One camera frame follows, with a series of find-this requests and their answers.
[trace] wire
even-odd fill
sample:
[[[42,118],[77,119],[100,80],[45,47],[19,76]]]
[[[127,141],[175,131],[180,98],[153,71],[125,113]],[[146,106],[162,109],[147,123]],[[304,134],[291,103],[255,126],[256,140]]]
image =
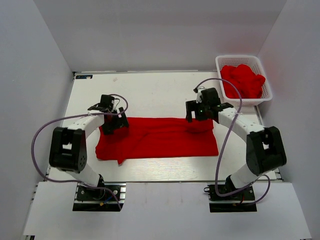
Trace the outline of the wire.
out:
[[[114,110],[116,110],[117,109],[117,106],[119,105],[119,103],[120,103],[120,99],[119,98],[115,98],[114,100],[118,100],[118,103],[115,105],[115,107],[114,107]]]
[[[94,200],[100,200],[100,199],[102,199],[102,198],[105,196],[105,194],[106,194],[106,190],[104,189],[104,190],[103,190],[102,197],[100,197],[100,198],[94,198],[94,197],[93,197],[93,199],[94,199]]]
[[[256,203],[260,202],[260,201],[267,195],[267,193],[269,192],[270,185],[271,185],[270,177],[269,177],[268,175],[261,175],[260,177],[266,177],[266,178],[267,178],[267,180],[268,180],[268,186],[266,187],[266,190],[265,190],[264,194],[263,194],[258,200],[255,200],[255,201],[253,201],[253,202],[247,203],[247,204],[246,204],[247,206],[248,206],[248,205],[253,205],[253,204],[256,204]]]
[[[112,196],[110,196],[107,200],[105,200],[104,202],[103,202],[103,204],[106,204],[108,201],[110,201],[112,199]]]
[[[90,113],[91,116],[98,116],[98,115],[108,115],[108,116],[118,116],[118,115],[121,115],[123,114],[127,109],[128,109],[128,101],[121,95],[118,95],[118,94],[110,94],[110,96],[116,96],[116,97],[119,97],[121,99],[123,99],[125,101],[125,104],[126,104],[126,107],[123,111],[119,112],[119,113],[110,113],[110,112],[96,112],[96,113]],[[39,133],[47,126],[53,124],[53,123],[56,123],[56,122],[60,122],[62,120],[67,120],[67,119],[75,119],[75,118],[82,118],[82,117],[86,117],[88,116],[88,113],[86,114],[79,114],[79,115],[74,115],[74,116],[65,116],[65,117],[60,117],[60,118],[57,118],[57,119],[54,119],[54,120],[51,120],[49,122],[47,122],[46,124],[44,124],[42,127],[40,127],[36,133],[34,134],[33,136],[33,139],[32,139],[32,142],[31,142],[31,158],[32,158],[32,162],[33,162],[33,165],[36,169],[36,171],[38,172],[38,174],[44,179],[44,180],[47,180],[47,181],[50,181],[50,182],[53,182],[53,183],[78,183],[78,184],[82,184],[83,186],[87,187],[87,188],[91,188],[91,189],[100,189],[100,190],[105,190],[105,191],[108,191],[109,193],[111,193],[111,195],[114,197],[116,203],[118,204],[119,206],[119,209],[121,210],[121,205],[119,203],[119,200],[117,199],[116,195],[114,194],[113,191],[111,191],[109,188],[107,187],[102,187],[102,186],[91,186],[91,185],[88,185],[80,180],[55,180],[55,179],[52,179],[52,178],[49,178],[47,177],[45,174],[43,174],[37,164],[37,161],[36,161],[36,157],[35,157],[35,143],[36,143],[36,139],[39,135]]]
[[[225,138],[224,138],[224,141],[223,141],[223,144],[222,144],[222,147],[221,147],[221,152],[220,152],[220,155],[219,155],[219,157],[218,157],[218,161],[217,161],[216,169],[215,169],[215,178],[214,178],[214,189],[215,189],[215,193],[216,193],[219,197],[227,197],[227,196],[230,196],[230,195],[239,193],[239,192],[241,192],[242,190],[248,188],[250,185],[253,184],[253,182],[251,182],[251,183],[249,183],[248,185],[246,185],[246,186],[244,186],[244,187],[242,187],[242,188],[239,188],[239,189],[237,189],[237,190],[234,190],[234,191],[231,191],[231,192],[228,192],[228,193],[220,193],[219,190],[218,190],[218,175],[219,175],[220,164],[221,164],[221,161],[222,161],[222,156],[223,156],[223,153],[224,153],[224,151],[225,151],[225,148],[226,148],[226,145],[227,145],[227,141],[228,141],[228,138],[229,138],[230,133],[231,133],[231,131],[232,131],[232,128],[234,127],[235,122],[236,122],[236,120],[237,120],[237,117],[238,117],[238,115],[239,115],[239,113],[240,113],[240,111],[241,111],[241,108],[242,108],[242,104],[243,104],[243,103],[242,103],[242,97],[241,97],[241,95],[240,95],[240,92],[239,92],[238,89],[235,87],[235,85],[233,85],[233,84],[232,84],[231,82],[229,82],[228,80],[225,80],[225,79],[222,79],[222,78],[217,78],[217,77],[207,78],[207,79],[203,80],[202,82],[200,82],[195,88],[198,89],[198,87],[199,87],[201,84],[203,84],[203,83],[205,83],[205,82],[207,82],[207,81],[210,81],[210,80],[219,80],[219,81],[223,81],[223,82],[225,82],[225,83],[230,84],[230,85],[234,88],[234,90],[236,91],[236,93],[238,94],[238,96],[239,96],[239,101],[240,101],[239,108],[238,108],[237,112],[235,113],[234,118],[233,118],[233,120],[232,120],[232,122],[231,122],[231,125],[230,125],[230,127],[229,127],[229,129],[228,129],[228,131],[227,131],[227,133],[226,133],[226,135],[225,135]],[[268,184],[270,185],[270,184],[271,184],[270,178],[269,178],[267,175],[264,175],[264,176],[267,177],[267,179],[268,179]],[[261,200],[267,195],[267,193],[268,193],[268,191],[269,191],[269,188],[267,189],[267,191],[265,192],[265,194],[263,194],[263,196],[262,196],[261,198],[259,198],[258,201],[256,201],[256,203],[259,202],[259,201],[261,201]]]

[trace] red cloth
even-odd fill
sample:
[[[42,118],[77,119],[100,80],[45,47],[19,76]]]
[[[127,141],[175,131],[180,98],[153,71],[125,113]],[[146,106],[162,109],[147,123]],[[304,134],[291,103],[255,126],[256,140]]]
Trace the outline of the red cloth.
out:
[[[129,127],[104,135],[95,148],[101,160],[217,156],[212,120],[128,117]]]
[[[221,77],[231,82],[243,99],[259,99],[262,96],[262,86],[266,79],[260,74],[256,75],[247,65],[224,66],[221,70]],[[228,98],[239,98],[236,90],[227,82],[223,82],[223,88]]]

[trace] white tabletop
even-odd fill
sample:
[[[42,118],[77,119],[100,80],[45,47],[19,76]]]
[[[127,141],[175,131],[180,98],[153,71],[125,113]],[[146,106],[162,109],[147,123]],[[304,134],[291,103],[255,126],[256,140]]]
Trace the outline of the white tabletop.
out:
[[[94,74],[92,79],[75,79],[65,115],[87,112],[100,101],[102,94],[120,94],[129,102],[127,117],[185,118],[186,101],[195,100],[193,89],[204,79],[217,77],[216,72],[128,72]],[[205,87],[220,91],[218,81],[209,81]],[[125,107],[123,101],[118,107]],[[242,113],[259,123],[254,107],[243,107]],[[65,120],[68,126],[75,120]],[[220,149],[227,128],[214,123],[213,133]],[[217,156],[127,159],[122,165],[116,160],[98,160],[95,148],[100,137],[97,129],[88,138],[87,163],[101,174],[106,182],[212,182],[215,178]],[[233,132],[225,148],[219,170],[219,180],[237,171],[246,160],[246,144]],[[276,179],[272,171],[268,174]],[[71,179],[65,172],[50,170],[50,178]]]

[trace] purple cable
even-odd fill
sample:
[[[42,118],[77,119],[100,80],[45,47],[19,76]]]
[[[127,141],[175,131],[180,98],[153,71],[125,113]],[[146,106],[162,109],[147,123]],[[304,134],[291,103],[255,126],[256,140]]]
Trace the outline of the purple cable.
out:
[[[239,112],[240,112],[240,110],[241,110],[241,108],[242,108],[242,97],[241,97],[240,92],[238,91],[238,89],[237,89],[231,82],[229,82],[228,80],[222,79],[222,78],[217,78],[217,77],[211,77],[211,78],[205,79],[205,80],[203,80],[202,82],[200,82],[195,88],[198,89],[198,87],[199,87],[201,84],[203,84],[203,83],[205,83],[205,82],[207,82],[207,81],[210,81],[210,80],[219,80],[219,81],[223,81],[223,82],[225,82],[225,83],[230,84],[230,85],[234,88],[234,90],[236,91],[236,93],[238,94],[239,100],[240,100],[239,108],[238,108],[237,112],[236,112],[235,115],[234,115],[234,118],[233,118],[233,120],[232,120],[232,122],[231,122],[231,125],[230,125],[230,127],[229,127],[229,129],[228,129],[228,132],[227,132],[226,135],[225,135],[225,138],[224,138],[224,141],[223,141],[223,144],[222,144],[222,147],[221,147],[221,152],[220,152],[220,155],[219,155],[219,157],[218,157],[218,162],[217,162],[217,164],[216,164],[216,169],[215,169],[215,178],[214,178],[214,189],[215,189],[215,193],[216,193],[219,197],[227,197],[227,196],[230,196],[230,195],[239,193],[239,192],[241,192],[242,190],[248,188],[250,185],[253,184],[253,182],[252,182],[252,183],[249,183],[248,185],[246,185],[246,186],[244,186],[244,187],[242,187],[242,188],[239,188],[239,189],[237,189],[237,190],[234,190],[234,191],[231,191],[231,192],[228,192],[228,193],[220,193],[219,190],[218,190],[218,175],[219,175],[219,168],[220,168],[222,156],[223,156],[223,153],[224,153],[224,151],[225,151],[225,148],[226,148],[226,145],[227,145],[227,141],[228,141],[228,138],[229,138],[230,133],[231,133],[231,131],[232,131],[232,128],[234,127],[235,122],[236,122],[236,120],[237,120],[237,117],[238,117],[238,115],[239,115]],[[267,187],[267,190],[265,191],[265,193],[263,194],[263,196],[262,196],[261,198],[259,198],[257,201],[254,201],[253,203],[250,203],[250,204],[255,204],[255,203],[261,201],[261,200],[267,195],[267,193],[268,193],[268,191],[269,191],[269,188],[270,188],[271,180],[270,180],[270,178],[269,178],[267,175],[264,175],[264,176],[267,177],[267,179],[268,179],[268,187]]]
[[[90,113],[91,116],[97,116],[97,115],[109,115],[109,116],[117,116],[117,115],[120,115],[120,114],[123,114],[127,109],[128,109],[128,101],[123,97],[123,96],[120,96],[118,94],[110,94],[110,96],[116,96],[116,97],[119,97],[121,99],[123,99],[125,101],[125,104],[126,104],[126,107],[123,111],[119,112],[119,113],[109,113],[109,112],[97,112],[97,113]],[[49,122],[47,122],[46,124],[44,124],[42,127],[40,127],[38,129],[38,131],[36,131],[36,133],[34,134],[33,136],[33,139],[32,139],[32,142],[31,142],[31,158],[32,158],[32,162],[33,162],[33,165],[36,169],[36,171],[39,173],[39,175],[47,180],[47,181],[50,181],[50,182],[54,182],[54,183],[78,183],[78,184],[82,184],[84,186],[86,186],[87,188],[91,188],[91,189],[100,189],[100,190],[106,190],[108,191],[109,193],[111,193],[111,195],[114,197],[116,203],[118,204],[119,206],[119,209],[121,210],[121,205],[119,203],[119,200],[117,199],[116,195],[114,194],[113,191],[111,191],[109,188],[107,187],[100,187],[100,186],[90,186],[80,180],[55,180],[55,179],[52,179],[52,178],[49,178],[47,177],[45,174],[43,174],[37,164],[37,161],[36,161],[36,157],[35,157],[35,143],[36,143],[36,139],[39,135],[39,133],[47,126],[49,126],[50,124],[53,124],[53,123],[56,123],[56,122],[60,122],[62,120],[67,120],[67,119],[75,119],[75,118],[82,118],[82,117],[87,117],[89,114],[86,113],[86,114],[80,114],[80,115],[74,115],[74,116],[65,116],[65,117],[61,117],[61,118],[57,118],[57,119],[54,119],[54,120],[51,120]]]

